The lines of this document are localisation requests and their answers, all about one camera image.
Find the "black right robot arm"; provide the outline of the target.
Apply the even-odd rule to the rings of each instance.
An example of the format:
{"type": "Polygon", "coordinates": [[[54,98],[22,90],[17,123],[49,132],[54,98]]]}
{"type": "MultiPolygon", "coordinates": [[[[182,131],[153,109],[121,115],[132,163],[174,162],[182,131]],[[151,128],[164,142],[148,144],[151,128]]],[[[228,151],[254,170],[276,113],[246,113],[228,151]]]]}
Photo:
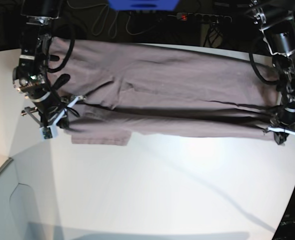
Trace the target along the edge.
{"type": "Polygon", "coordinates": [[[49,73],[57,73],[66,66],[75,45],[75,31],[70,25],[71,39],[67,53],[58,67],[50,68],[50,62],[60,60],[58,56],[50,54],[50,45],[53,22],[60,18],[63,6],[62,0],[25,0],[20,13],[27,21],[20,36],[21,53],[18,66],[13,70],[12,83],[35,106],[26,108],[22,113],[32,116],[37,112],[39,118],[35,121],[45,131],[50,126],[66,126],[67,122],[62,118],[66,118],[66,112],[72,109],[58,94],[58,90],[70,80],[70,75],[64,73],[54,83],[48,78],[49,73]]]}

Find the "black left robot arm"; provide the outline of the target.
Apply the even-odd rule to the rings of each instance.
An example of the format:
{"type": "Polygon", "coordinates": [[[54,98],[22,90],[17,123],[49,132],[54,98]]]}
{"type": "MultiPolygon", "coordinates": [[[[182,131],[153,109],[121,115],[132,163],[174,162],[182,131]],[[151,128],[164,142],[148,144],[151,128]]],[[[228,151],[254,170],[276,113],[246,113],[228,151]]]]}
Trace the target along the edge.
{"type": "Polygon", "coordinates": [[[249,52],[250,64],[260,81],[275,86],[281,94],[270,125],[264,130],[272,132],[278,145],[295,136],[295,0],[253,0],[244,14],[252,18],[260,31],[255,43],[264,41],[272,56],[272,65],[278,80],[266,80],[259,72],[249,52]]]}

